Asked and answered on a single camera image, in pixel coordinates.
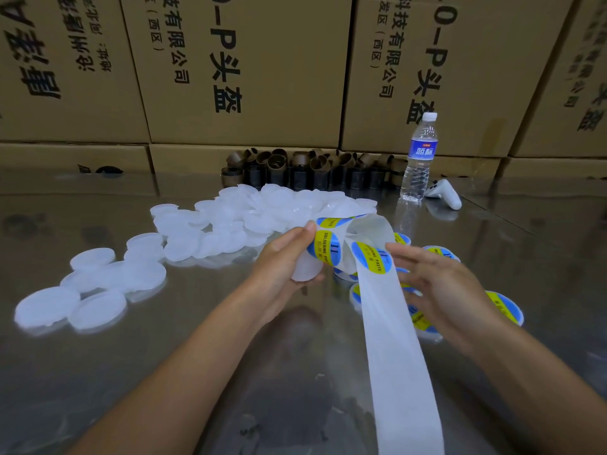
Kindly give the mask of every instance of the white bottle cap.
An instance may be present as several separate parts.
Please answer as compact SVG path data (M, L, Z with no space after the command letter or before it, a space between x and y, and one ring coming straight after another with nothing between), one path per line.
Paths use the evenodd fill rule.
M435 122L437 116L438 116L438 113L426 112L421 117L421 121L426 121L426 122L429 122L429 123Z

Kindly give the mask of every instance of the forearm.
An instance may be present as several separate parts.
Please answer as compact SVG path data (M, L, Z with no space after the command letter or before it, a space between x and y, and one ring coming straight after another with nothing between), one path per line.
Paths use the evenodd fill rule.
M478 344L477 364L545 450L604 451L607 404L559 358L514 325Z
M191 454L217 399L260 328L241 286L71 454Z

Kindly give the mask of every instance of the clear plastic bottle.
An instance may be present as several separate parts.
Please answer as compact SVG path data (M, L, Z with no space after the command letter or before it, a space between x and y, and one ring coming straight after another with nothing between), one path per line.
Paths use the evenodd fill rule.
M434 128L437 115L437 113L424 113L421 124L411 137L407 169L401 186L401 198L407 201L421 201L424 198L430 176L430 163L434 159L438 144L438 135Z

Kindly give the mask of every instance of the pile of white lids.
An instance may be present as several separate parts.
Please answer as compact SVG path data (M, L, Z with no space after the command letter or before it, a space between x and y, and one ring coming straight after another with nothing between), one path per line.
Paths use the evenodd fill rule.
M375 214L376 206L376 201L348 198L343 191L295 192L274 184L261 191L248 185L225 188L215 199L194 204L194 210L159 204L150 209L157 232L129 239L123 260L116 261L107 247L79 253L70 261L73 272L59 286L21 300L15 322L36 332L67 320L79 332L98 332L125 314L127 300L136 303L162 290L163 263L259 247L273 233L308 220Z

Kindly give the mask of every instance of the hand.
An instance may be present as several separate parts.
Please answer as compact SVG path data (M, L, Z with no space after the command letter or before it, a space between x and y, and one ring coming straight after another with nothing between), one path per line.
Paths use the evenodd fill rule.
M484 336L511 327L475 275L457 260L415 246L388 243L386 248L398 267L410 271L399 273L400 281L423 294L407 294L407 301L462 353L474 356Z
M314 240L315 234L316 223L308 221L304 228L294 228L270 241L257 258L245 284L265 306L263 324L272 321L282 311L296 290L324 279L323 273L307 282L291 279L297 258Z

